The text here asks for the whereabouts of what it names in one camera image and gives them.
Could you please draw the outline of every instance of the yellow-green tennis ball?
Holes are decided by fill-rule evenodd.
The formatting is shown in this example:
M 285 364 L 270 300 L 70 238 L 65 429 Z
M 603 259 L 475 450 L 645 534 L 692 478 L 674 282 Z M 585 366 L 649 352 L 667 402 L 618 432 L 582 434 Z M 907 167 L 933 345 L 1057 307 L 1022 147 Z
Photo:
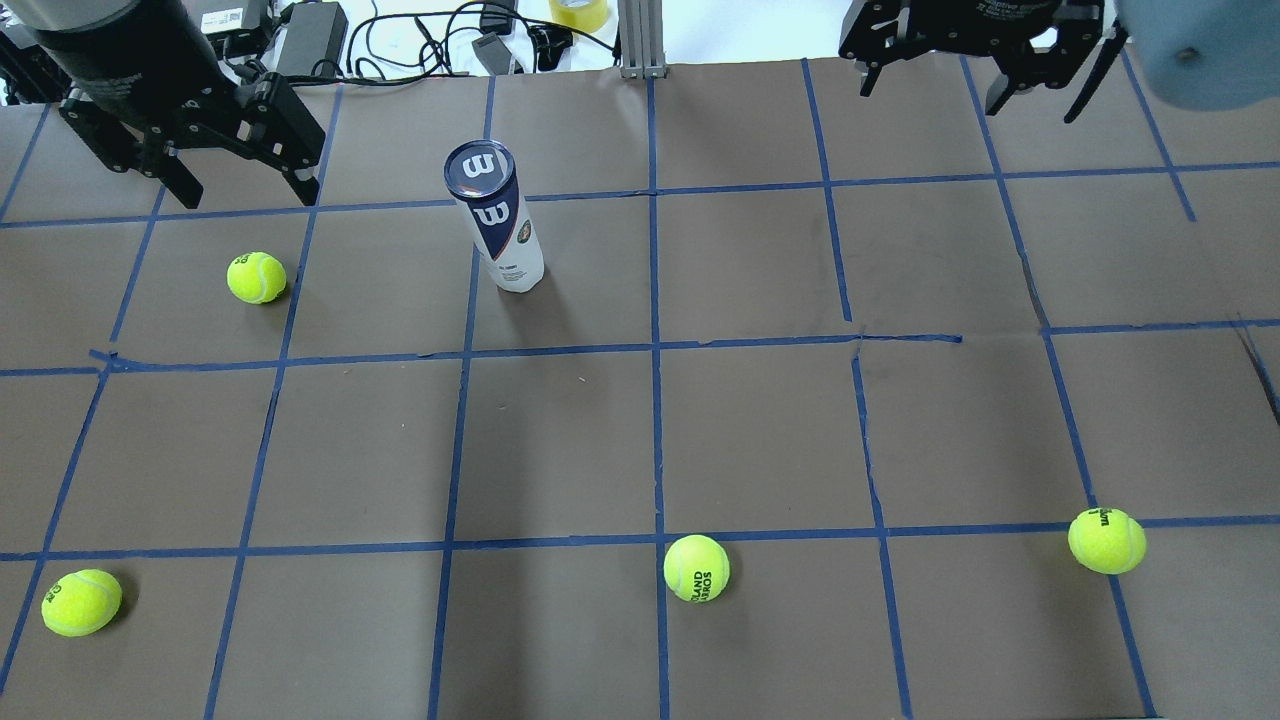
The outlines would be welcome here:
M 667 550 L 662 577 L 680 600 L 716 600 L 728 584 L 728 553 L 707 536 L 685 536 Z
M 40 615 L 50 630 L 67 638 L 96 633 L 120 609 L 120 583 L 102 570 L 64 575 L 45 593 Z
M 266 252 L 246 252 L 227 268 L 227 287 L 251 305 L 270 302 L 284 292 L 284 265 Z
M 1071 555 L 1094 573 L 1119 575 L 1147 555 L 1147 533 L 1137 520 L 1114 507 L 1080 512 L 1066 533 Z

